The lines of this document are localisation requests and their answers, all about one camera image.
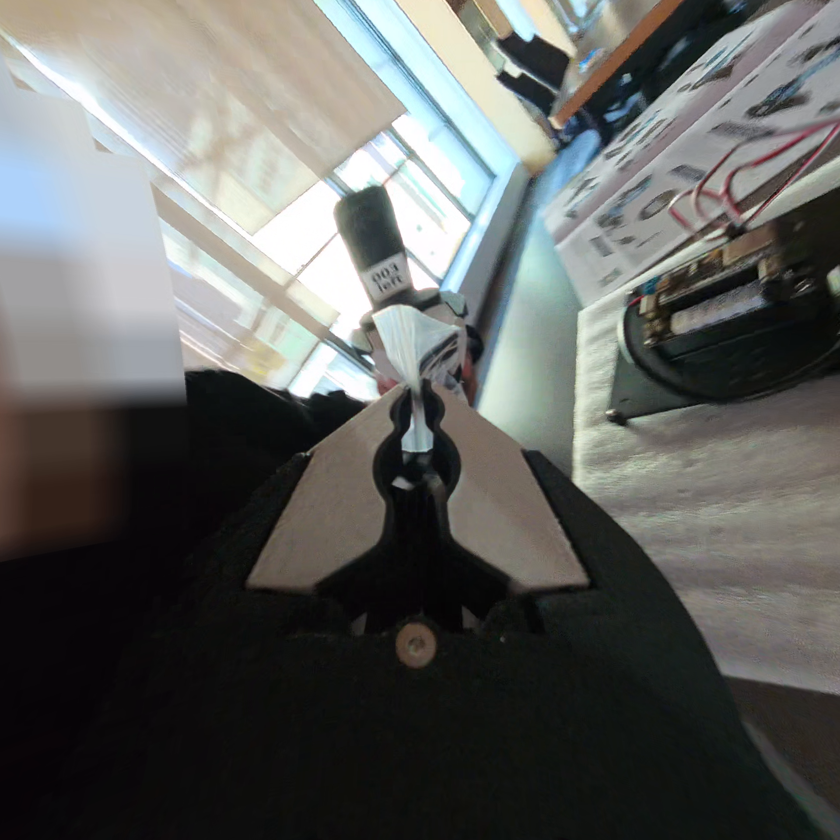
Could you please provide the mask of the person's black shirt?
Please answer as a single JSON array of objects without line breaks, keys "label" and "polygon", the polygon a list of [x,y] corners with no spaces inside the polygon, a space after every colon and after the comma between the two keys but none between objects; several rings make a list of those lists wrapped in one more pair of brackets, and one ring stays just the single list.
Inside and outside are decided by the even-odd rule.
[{"label": "person's black shirt", "polygon": [[2,838],[27,836],[123,649],[177,598],[186,559],[364,407],[203,370],[185,373],[183,407],[124,414],[128,504],[114,538],[2,561]]}]

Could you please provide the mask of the instruction manual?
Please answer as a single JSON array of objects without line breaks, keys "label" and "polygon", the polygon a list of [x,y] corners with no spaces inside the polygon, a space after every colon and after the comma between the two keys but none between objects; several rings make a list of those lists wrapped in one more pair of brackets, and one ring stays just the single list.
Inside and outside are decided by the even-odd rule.
[{"label": "instruction manual", "polygon": [[745,224],[838,120],[838,2],[789,2],[723,36],[576,175],[545,226],[582,308],[688,242]]}]

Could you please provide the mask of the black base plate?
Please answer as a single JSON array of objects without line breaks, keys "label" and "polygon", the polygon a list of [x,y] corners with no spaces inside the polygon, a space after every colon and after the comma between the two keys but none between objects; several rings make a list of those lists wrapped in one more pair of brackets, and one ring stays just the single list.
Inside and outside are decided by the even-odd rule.
[{"label": "black base plate", "polygon": [[[815,223],[838,241],[838,206],[813,201],[774,220],[794,217]],[[627,305],[637,298],[644,284],[661,272],[676,268],[683,261],[712,248],[685,257],[672,268],[657,269],[650,280],[639,283],[626,295],[626,304],[616,325],[618,355],[611,397],[605,411],[609,422],[625,426],[640,417],[683,407],[744,403],[838,371],[838,309],[826,333],[817,334],[811,330],[765,335],[763,341],[741,339],[691,355],[677,366],[648,364],[636,367],[627,362],[619,341]],[[829,273],[828,279],[833,283],[838,305],[838,265]]]}]

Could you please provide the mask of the wooden edged desk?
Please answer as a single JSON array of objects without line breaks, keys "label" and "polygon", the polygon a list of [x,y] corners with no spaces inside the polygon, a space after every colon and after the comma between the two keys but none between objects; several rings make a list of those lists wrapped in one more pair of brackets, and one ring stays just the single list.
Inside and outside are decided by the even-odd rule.
[{"label": "wooden edged desk", "polygon": [[684,1],[607,1],[575,43],[563,84],[558,89],[549,120],[556,130],[564,125],[677,13],[687,11]]}]

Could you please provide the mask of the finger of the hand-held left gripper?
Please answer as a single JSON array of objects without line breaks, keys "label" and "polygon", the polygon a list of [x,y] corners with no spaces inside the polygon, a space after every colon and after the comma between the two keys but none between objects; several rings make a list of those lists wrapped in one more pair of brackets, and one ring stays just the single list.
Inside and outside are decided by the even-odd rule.
[{"label": "finger of the hand-held left gripper", "polygon": [[445,336],[437,338],[420,357],[420,381],[463,394],[467,344],[465,327],[453,327]]}]

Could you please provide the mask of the window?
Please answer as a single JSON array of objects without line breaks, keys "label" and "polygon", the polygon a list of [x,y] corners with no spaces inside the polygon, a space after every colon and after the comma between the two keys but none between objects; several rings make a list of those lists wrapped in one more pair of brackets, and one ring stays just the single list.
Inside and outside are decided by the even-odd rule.
[{"label": "window", "polygon": [[325,339],[241,271],[162,222],[185,369],[228,370],[300,396],[341,390],[370,399],[376,391],[370,359],[354,348],[353,335],[371,303],[334,208],[350,193],[384,186],[407,274],[417,290],[436,291],[474,231],[493,179],[450,126],[429,132],[407,113],[286,208],[257,216],[254,231],[233,231],[228,246],[325,327]]}]

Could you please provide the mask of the white foam sheet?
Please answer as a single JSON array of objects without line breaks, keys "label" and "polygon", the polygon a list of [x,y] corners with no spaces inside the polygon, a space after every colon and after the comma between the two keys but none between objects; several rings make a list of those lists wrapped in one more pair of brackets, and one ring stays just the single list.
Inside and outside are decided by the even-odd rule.
[{"label": "white foam sheet", "polygon": [[574,482],[665,574],[726,676],[837,695],[838,376],[614,425],[626,294],[578,318]]}]

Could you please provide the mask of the circuit board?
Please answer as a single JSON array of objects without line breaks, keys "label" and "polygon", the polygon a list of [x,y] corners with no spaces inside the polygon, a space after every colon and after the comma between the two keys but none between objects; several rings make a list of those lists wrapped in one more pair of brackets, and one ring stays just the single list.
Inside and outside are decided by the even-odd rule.
[{"label": "circuit board", "polygon": [[622,354],[636,367],[677,366],[732,341],[826,333],[837,265],[838,241],[802,217],[744,230],[642,286],[621,320]]}]

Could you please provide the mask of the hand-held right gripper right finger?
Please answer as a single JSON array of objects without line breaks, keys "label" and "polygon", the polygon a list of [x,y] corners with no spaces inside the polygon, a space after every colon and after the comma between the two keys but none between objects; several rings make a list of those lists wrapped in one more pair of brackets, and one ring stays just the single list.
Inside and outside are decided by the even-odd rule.
[{"label": "hand-held right gripper right finger", "polygon": [[590,577],[523,448],[454,393],[424,384],[454,546],[511,592],[584,590]]}]

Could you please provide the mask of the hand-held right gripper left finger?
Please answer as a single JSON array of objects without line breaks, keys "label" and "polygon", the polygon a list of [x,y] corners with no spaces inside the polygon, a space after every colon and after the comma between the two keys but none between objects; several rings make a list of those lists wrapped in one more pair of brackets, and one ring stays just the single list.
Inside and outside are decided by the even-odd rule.
[{"label": "hand-held right gripper left finger", "polygon": [[248,588],[314,592],[380,546],[392,530],[411,409],[410,389],[398,385],[306,453]]}]

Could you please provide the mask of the clear zip bag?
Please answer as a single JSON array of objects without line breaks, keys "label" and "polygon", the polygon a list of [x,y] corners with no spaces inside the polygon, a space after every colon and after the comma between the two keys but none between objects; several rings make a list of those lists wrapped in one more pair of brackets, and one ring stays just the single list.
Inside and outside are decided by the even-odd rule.
[{"label": "clear zip bag", "polygon": [[[437,338],[445,336],[453,327],[466,328],[465,317],[457,314],[446,302],[424,311],[401,304],[375,313],[373,324],[373,338],[379,341],[374,347],[377,370],[386,379],[404,384],[409,395],[411,420],[402,437],[402,449],[410,455],[429,452],[434,445],[434,436],[426,420],[424,385],[435,384],[420,381],[420,357]],[[464,370],[463,394],[455,394],[463,401],[467,398]]]}]

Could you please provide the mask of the black office chair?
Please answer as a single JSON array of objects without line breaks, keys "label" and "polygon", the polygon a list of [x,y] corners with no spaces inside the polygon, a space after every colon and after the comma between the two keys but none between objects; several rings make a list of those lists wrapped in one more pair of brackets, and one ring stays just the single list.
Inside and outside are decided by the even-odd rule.
[{"label": "black office chair", "polygon": [[497,38],[495,47],[520,70],[517,76],[500,70],[497,73],[499,83],[548,118],[564,83],[571,56],[538,35],[525,40],[511,33],[505,38]]}]

